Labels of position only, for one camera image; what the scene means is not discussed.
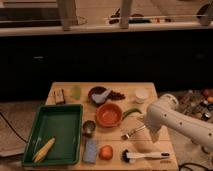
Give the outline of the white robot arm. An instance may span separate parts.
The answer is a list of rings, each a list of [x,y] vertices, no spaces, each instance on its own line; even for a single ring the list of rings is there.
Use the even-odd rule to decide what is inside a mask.
[[[172,94],[164,94],[146,110],[144,124],[151,134],[167,126],[213,151],[213,124],[177,111],[179,102]]]

